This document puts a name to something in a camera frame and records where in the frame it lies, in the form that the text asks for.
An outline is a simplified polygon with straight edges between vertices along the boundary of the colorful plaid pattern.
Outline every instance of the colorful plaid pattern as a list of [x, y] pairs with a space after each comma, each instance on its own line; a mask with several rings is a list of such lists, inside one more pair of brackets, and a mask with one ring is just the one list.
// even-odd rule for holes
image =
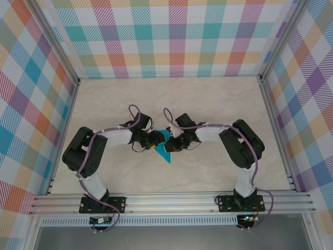
[[18, 249], [74, 84], [23, 0], [0, 1], [0, 34], [0, 249]]
[[[51, 11], [39, 2], [63, 41]], [[182, 77], [257, 74], [285, 0], [52, 3], [78, 55], [77, 71], [90, 78]]]
[[296, 6], [297, 6], [297, 3], [299, 2], [299, 0], [293, 0], [292, 1], [292, 4], [290, 5], [289, 9], [288, 9], [288, 12], [285, 16], [285, 18], [283, 19], [283, 22], [279, 28], [279, 31], [276, 33], [276, 36], [274, 37], [274, 40], [270, 46], [270, 50], [268, 51], [266, 57], [265, 57], [265, 60], [264, 60], [264, 63], [262, 64], [260, 70], [259, 70], [259, 74], [262, 74], [263, 70], [265, 69], [266, 65], [267, 65], [267, 62], [268, 60], [270, 59], [271, 55], [272, 55], [272, 52], [275, 50], [279, 40], [280, 40], [280, 37], [281, 35], [283, 34], [285, 28], [286, 28], [286, 25], [287, 23], [289, 22], [289, 19], [291, 18], [292, 16], [292, 13], [293, 11], [295, 10]]
[[312, 0], [267, 88], [302, 191], [333, 245], [333, 1]]

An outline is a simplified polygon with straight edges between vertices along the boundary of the teal triangle object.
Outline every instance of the teal triangle object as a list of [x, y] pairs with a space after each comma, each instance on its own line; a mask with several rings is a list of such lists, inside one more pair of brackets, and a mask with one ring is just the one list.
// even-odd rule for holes
[[[165, 138], [165, 141], [167, 142], [168, 139], [170, 138], [170, 134], [167, 130], [157, 130], [160, 131]], [[156, 146], [154, 149], [159, 153], [168, 163], [171, 163], [171, 153], [167, 153], [164, 149], [165, 142], [159, 144]]]

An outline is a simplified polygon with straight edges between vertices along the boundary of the aluminum rail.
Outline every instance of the aluminum rail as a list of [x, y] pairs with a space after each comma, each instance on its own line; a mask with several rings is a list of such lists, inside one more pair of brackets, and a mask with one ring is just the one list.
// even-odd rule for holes
[[[295, 191], [272, 191], [274, 195], [273, 214], [314, 213], [315, 207], [309, 193]], [[198, 193], [115, 193], [110, 196], [125, 196], [126, 209], [121, 216], [167, 216], [167, 215], [241, 215], [246, 212], [219, 212], [214, 198], [219, 192]], [[267, 213], [271, 198], [259, 192], [264, 198]], [[51, 194], [36, 196], [31, 216], [83, 216], [79, 206], [82, 194]]]

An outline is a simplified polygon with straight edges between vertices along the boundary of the beige surface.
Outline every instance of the beige surface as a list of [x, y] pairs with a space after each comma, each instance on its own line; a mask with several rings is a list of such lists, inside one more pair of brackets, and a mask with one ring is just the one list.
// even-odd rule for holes
[[[186, 112], [196, 123], [245, 120], [266, 146], [256, 185], [289, 189], [255, 77], [83, 80], [64, 148], [82, 126], [100, 130], [127, 122], [131, 119], [127, 107], [132, 103], [153, 118], [157, 129], [168, 126], [164, 107], [174, 118]], [[113, 147], [105, 150], [98, 171], [110, 192], [226, 191], [235, 187], [237, 178], [237, 167], [223, 144], [213, 142], [173, 153], [171, 164], [154, 149], [139, 154], [130, 145]], [[74, 172], [62, 162], [52, 192], [83, 192]]]

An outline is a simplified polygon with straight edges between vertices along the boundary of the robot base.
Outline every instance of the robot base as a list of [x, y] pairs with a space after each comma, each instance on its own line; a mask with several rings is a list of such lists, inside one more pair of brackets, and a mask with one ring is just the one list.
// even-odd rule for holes
[[219, 205], [219, 212], [263, 212], [265, 211], [265, 204], [262, 195], [255, 195], [251, 202], [249, 202], [243, 209], [240, 209], [235, 203], [235, 197], [233, 195], [219, 195], [216, 201]]
[[[121, 214], [125, 212], [126, 197], [109, 197], [109, 192], [106, 192], [104, 197], [101, 199], [102, 202], [110, 204], [116, 207]], [[83, 195], [80, 202], [80, 214], [112, 214], [113, 211], [108, 206], [104, 206], [87, 195]]]

